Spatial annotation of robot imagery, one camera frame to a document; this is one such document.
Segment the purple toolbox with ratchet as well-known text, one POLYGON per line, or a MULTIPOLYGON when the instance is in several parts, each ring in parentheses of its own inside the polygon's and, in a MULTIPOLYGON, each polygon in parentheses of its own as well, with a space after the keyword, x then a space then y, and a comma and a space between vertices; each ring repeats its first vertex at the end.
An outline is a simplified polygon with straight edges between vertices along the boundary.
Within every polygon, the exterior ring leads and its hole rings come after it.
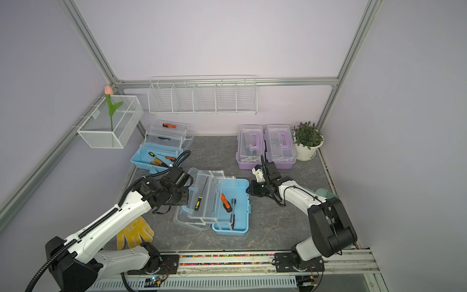
POLYGON ((240 125, 237 136, 236 160, 239 169, 251 170, 261 164, 265 154, 265 139, 261 125, 240 125))

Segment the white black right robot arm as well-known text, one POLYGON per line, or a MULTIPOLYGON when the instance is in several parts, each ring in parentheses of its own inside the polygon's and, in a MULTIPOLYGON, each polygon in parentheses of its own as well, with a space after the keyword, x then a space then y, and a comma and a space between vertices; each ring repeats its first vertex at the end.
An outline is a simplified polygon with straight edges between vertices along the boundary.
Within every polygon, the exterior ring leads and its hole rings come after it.
POLYGON ((261 156, 261 163, 252 169, 255 179, 246 193, 267 197, 280 207, 294 205, 308 217, 311 236, 295 244, 289 253, 276 256, 276 270, 306 271, 323 257, 342 254, 358 240, 355 228, 338 197, 323 197, 300 186, 289 176, 282 176, 275 163, 261 156))

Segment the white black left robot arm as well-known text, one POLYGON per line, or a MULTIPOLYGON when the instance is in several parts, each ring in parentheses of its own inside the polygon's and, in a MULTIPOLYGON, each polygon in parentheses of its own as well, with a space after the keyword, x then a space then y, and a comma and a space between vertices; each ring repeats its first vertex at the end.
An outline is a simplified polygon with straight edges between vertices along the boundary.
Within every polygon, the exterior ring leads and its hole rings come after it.
POLYGON ((31 292, 41 276, 49 271, 62 292, 85 292, 104 278, 127 271, 154 274, 163 262, 160 252, 149 242, 121 251, 103 247, 141 215, 157 213, 161 206, 188 203, 194 179, 181 164, 191 152, 183 152, 168 169, 143 176, 131 184, 107 213, 65 239, 54 237, 46 244, 46 263, 28 283, 31 292))

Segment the purple toolbox with wrench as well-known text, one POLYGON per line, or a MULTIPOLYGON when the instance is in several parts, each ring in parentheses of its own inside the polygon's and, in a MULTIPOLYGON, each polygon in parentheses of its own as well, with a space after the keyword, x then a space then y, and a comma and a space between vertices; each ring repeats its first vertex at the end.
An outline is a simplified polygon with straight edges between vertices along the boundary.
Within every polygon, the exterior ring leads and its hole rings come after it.
POLYGON ((266 159, 278 169, 291 169, 296 163, 296 150, 289 125, 268 125, 265 130, 266 159))

